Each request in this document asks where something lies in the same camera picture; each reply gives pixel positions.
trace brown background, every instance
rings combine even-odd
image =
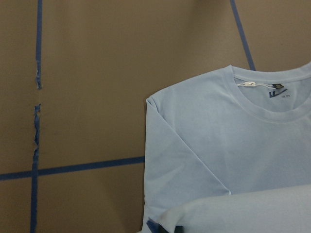
[[[311,60],[311,1],[236,0],[257,70]],[[249,68],[228,0],[0,1],[0,174],[144,156],[145,99],[232,64]],[[143,163],[40,176],[37,233],[135,233]],[[31,178],[0,182],[0,233],[30,228]]]

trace neckline ribbing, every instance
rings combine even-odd
[[[259,107],[251,102],[239,90],[239,87],[234,81],[235,78],[257,83],[287,83],[299,81],[311,78],[311,62],[299,68],[274,72],[247,70],[229,65],[225,67],[224,78],[228,89],[236,101],[241,105],[241,107],[247,112],[261,119],[274,122],[288,122],[301,118],[311,111],[311,94],[301,105],[295,109],[285,112],[273,112]]]

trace t-shirt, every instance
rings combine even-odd
[[[142,233],[196,199],[311,184],[311,62],[187,79],[151,95],[146,118]]]
[[[158,228],[165,233],[310,233],[310,200],[311,185],[196,199],[162,214]]]

